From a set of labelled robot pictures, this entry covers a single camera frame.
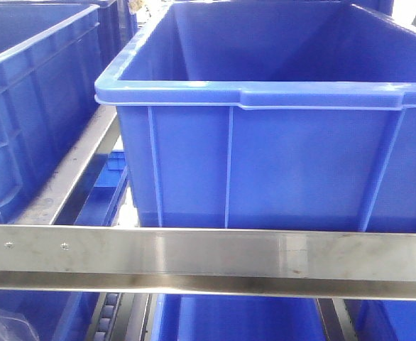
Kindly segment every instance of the stainless steel bar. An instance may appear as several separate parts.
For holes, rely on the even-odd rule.
[[[100,106],[79,141],[63,158],[52,178],[17,219],[16,224],[54,224],[88,165],[97,156],[110,153],[118,137],[119,123],[115,107]]]
[[[333,300],[319,298],[316,300],[327,341],[346,341]]]
[[[153,295],[137,293],[134,296],[132,309],[123,340],[144,341],[147,334],[148,316]]]
[[[0,288],[416,299],[416,234],[0,225]]]
[[[345,341],[358,341],[345,301],[340,298],[333,298],[332,301]]]

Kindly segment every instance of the crate rim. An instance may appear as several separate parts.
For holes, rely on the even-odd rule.
[[[294,2],[270,0],[281,3]],[[210,5],[213,1],[196,0],[190,4]],[[255,3],[254,0],[242,2]],[[329,4],[330,1],[319,1]],[[126,47],[114,58],[95,82],[96,100],[100,104],[116,106],[237,106],[243,109],[308,109],[330,107],[332,109],[367,108],[381,110],[400,110],[403,107],[416,106],[416,82],[254,82],[254,81],[173,81],[173,80],[121,80],[127,66],[137,52],[150,38],[160,21],[173,6],[187,1],[164,4],[160,12],[138,32]],[[416,36],[416,28],[396,23],[383,13],[350,4],[370,15],[386,21],[392,26]],[[156,91],[165,93],[165,101],[157,102],[153,95]],[[209,99],[204,94],[210,93]],[[212,95],[220,100],[213,101]],[[314,95],[314,101],[305,105],[294,105],[295,96]]]
[[[17,4],[0,4],[0,6],[24,6],[24,5],[17,3]],[[73,6],[75,8],[79,7],[82,10],[77,12],[76,14],[60,21],[59,23],[49,27],[48,29],[46,29],[46,30],[44,30],[44,31],[42,31],[38,34],[35,34],[34,36],[31,36],[30,38],[23,40],[19,44],[14,45],[11,48],[8,48],[7,50],[1,52],[0,53],[0,63],[5,61],[5,59],[7,59],[7,58],[11,58],[14,55],[17,55],[17,54],[23,52],[27,48],[36,44],[37,42],[51,36],[55,32],[58,32],[60,29],[74,23],[75,21],[77,21],[80,18],[88,15],[89,13],[91,13],[93,11],[96,11],[99,8],[98,5],[94,5],[94,4],[36,4],[36,3],[32,4],[32,3],[29,3],[29,4],[26,4],[25,6],[49,6],[49,7],[50,6],[54,6],[54,7]]]

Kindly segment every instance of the plastic storage bin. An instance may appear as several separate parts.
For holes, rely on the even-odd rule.
[[[353,0],[355,4],[388,14],[393,13],[394,0]]]
[[[76,225],[111,226],[127,185],[123,151],[112,151],[84,204]]]
[[[98,106],[96,27],[94,5],[0,5],[0,222],[30,202]]]
[[[416,232],[416,28],[343,2],[178,2],[96,87],[143,226]]]
[[[0,4],[96,4],[99,6],[99,47],[106,67],[137,31],[128,0],[0,0]]]
[[[416,302],[364,301],[354,321],[359,341],[416,340]]]
[[[23,315],[39,340],[83,341],[98,296],[98,293],[0,290],[0,309]],[[26,327],[17,320],[3,322],[14,330]]]
[[[312,299],[160,295],[152,341],[325,340]]]

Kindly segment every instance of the metal rack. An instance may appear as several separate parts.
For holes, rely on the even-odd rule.
[[[146,340],[152,293],[315,297],[328,340],[354,340],[343,298],[416,300],[416,234],[58,225],[118,136],[100,107],[17,224],[0,224],[0,288],[125,293],[107,340]]]

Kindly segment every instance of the metal rail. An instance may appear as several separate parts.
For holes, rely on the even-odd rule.
[[[77,143],[16,224],[54,224],[64,207],[70,212],[79,212],[118,137],[115,107],[100,106]],[[62,224],[73,223],[72,214],[66,212],[64,216],[66,221]]]
[[[416,234],[0,225],[0,288],[416,299]]]

